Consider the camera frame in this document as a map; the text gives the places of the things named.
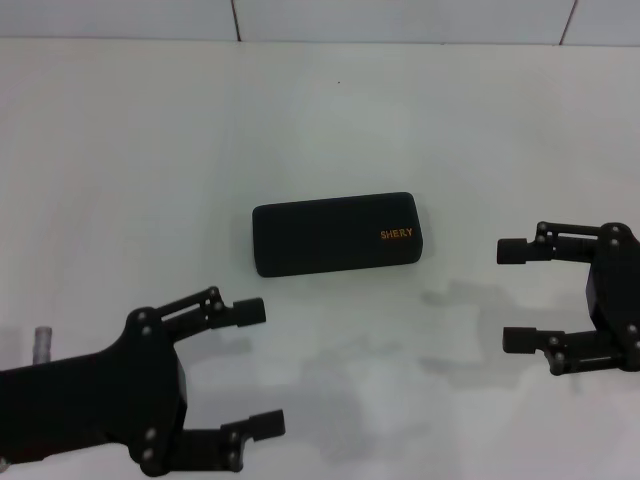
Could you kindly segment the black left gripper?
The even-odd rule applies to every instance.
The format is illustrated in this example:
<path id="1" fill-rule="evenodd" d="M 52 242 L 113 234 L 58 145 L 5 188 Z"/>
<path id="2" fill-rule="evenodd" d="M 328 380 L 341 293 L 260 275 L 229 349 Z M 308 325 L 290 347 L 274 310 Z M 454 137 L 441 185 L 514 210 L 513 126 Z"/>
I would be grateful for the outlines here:
<path id="1" fill-rule="evenodd" d="M 168 472 L 186 411 L 184 373 L 157 310 L 132 312 L 93 354 L 1 373 L 1 458 L 9 464 L 116 443 L 147 475 Z"/>

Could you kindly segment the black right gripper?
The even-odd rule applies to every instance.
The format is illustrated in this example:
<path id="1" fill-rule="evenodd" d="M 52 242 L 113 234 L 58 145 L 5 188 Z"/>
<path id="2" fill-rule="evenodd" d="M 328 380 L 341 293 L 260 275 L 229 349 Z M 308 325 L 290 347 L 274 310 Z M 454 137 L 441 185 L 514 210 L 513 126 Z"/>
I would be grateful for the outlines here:
<path id="1" fill-rule="evenodd" d="M 552 375 L 607 369 L 639 370 L 639 241 L 630 228 L 538 223 L 534 239 L 497 242 L 499 265 L 531 261 L 591 263 L 586 294 L 595 331 L 566 333 L 505 327 L 508 354 L 541 351 Z"/>

